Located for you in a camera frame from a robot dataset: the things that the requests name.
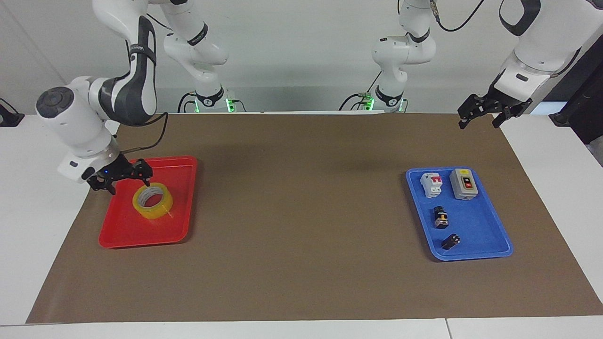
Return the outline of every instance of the roll of tape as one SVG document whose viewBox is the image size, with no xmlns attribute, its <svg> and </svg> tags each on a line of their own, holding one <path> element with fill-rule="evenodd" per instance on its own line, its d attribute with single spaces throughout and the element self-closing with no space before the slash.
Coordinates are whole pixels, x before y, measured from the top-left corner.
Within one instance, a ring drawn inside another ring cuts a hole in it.
<svg viewBox="0 0 603 339">
<path fill-rule="evenodd" d="M 161 196 L 161 200 L 157 204 L 147 207 L 149 199 L 157 195 Z M 132 197 L 132 205 L 141 216 L 147 219 L 158 219 L 172 209 L 174 198 L 164 184 L 154 182 L 150 187 L 143 186 L 136 191 Z"/>
</svg>

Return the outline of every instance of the red tray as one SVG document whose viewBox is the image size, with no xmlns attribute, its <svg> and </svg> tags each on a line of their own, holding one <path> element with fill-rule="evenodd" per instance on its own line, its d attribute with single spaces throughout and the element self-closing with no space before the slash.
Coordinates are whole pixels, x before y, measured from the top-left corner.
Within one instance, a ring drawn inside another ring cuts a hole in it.
<svg viewBox="0 0 603 339">
<path fill-rule="evenodd" d="M 163 183 L 174 198 L 171 211 L 155 220 L 145 219 L 132 206 L 134 193 L 144 185 L 140 180 L 122 180 L 115 186 L 116 195 L 98 237 L 107 249 L 172 244 L 185 238 L 191 220 L 192 199 L 197 175 L 194 157 L 146 159 L 153 168 L 151 182 Z"/>
</svg>

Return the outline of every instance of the blue tray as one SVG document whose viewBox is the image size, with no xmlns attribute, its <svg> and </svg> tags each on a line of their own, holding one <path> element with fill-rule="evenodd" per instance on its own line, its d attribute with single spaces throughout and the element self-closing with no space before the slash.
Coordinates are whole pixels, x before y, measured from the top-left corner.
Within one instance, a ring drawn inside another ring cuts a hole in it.
<svg viewBox="0 0 603 339">
<path fill-rule="evenodd" d="M 455 168 L 467 168 L 473 173 L 478 196 L 471 200 L 457 200 L 452 191 L 450 174 Z M 437 198 L 425 197 L 421 185 L 423 173 L 435 172 L 442 176 L 442 193 Z M 513 253 L 513 244 L 498 214 L 492 206 L 477 173 L 469 167 L 413 168 L 406 172 L 406 180 L 423 224 L 431 253 L 442 261 L 500 258 Z M 450 226 L 435 228 L 434 207 L 442 206 L 448 213 Z M 461 242 L 450 250 L 442 249 L 441 243 L 456 233 Z"/>
</svg>

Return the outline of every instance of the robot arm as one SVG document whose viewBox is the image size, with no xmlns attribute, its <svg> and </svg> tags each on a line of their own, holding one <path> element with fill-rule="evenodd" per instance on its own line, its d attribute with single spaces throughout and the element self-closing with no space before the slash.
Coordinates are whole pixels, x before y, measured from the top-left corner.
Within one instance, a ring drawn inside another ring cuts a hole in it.
<svg viewBox="0 0 603 339">
<path fill-rule="evenodd" d="M 225 64 L 229 57 L 222 41 L 200 19 L 200 10 L 194 1 L 174 1 L 162 4 L 161 8 L 174 30 L 165 37 L 163 47 L 167 55 L 193 77 L 198 106 L 231 111 L 227 90 L 214 70 L 214 66 Z"/>
<path fill-rule="evenodd" d="M 145 17 L 148 0 L 93 0 L 92 5 L 98 19 L 128 42 L 130 70 L 112 79 L 78 77 L 47 90 L 36 110 L 69 147 L 58 171 L 114 194 L 114 181 L 141 179 L 148 185 L 153 175 L 144 160 L 131 164 L 125 158 L 104 121 L 142 125 L 155 114 L 156 40 Z"/>
<path fill-rule="evenodd" d="M 430 0 L 405 0 L 399 20 L 407 34 L 388 36 L 375 44 L 373 60 L 381 67 L 382 75 L 371 93 L 375 98 L 374 109 L 397 111 L 408 81 L 401 68 L 426 63 L 434 57 L 435 40 L 429 34 L 431 17 Z"/>
<path fill-rule="evenodd" d="M 532 94 L 603 24 L 603 1 L 599 0 L 522 0 L 522 4 L 523 17 L 515 25 L 500 17 L 503 26 L 520 37 L 519 42 L 488 93 L 469 96 L 458 109 L 461 128 L 487 113 L 500 113 L 493 121 L 496 128 L 523 114 L 532 103 Z"/>
</svg>

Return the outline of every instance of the white table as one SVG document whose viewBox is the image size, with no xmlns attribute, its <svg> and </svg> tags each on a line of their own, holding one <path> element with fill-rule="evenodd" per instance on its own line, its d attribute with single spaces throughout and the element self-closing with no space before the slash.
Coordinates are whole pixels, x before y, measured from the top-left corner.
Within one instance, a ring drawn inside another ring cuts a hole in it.
<svg viewBox="0 0 603 339">
<path fill-rule="evenodd" d="M 603 168 L 546 116 L 506 122 L 505 136 L 597 295 L 603 299 Z M 55 168 L 66 147 L 38 117 L 0 129 L 0 325 L 22 325 L 88 187 Z M 603 317 L 343 322 L 109 323 L 2 326 L 1 338 L 595 338 Z"/>
</svg>

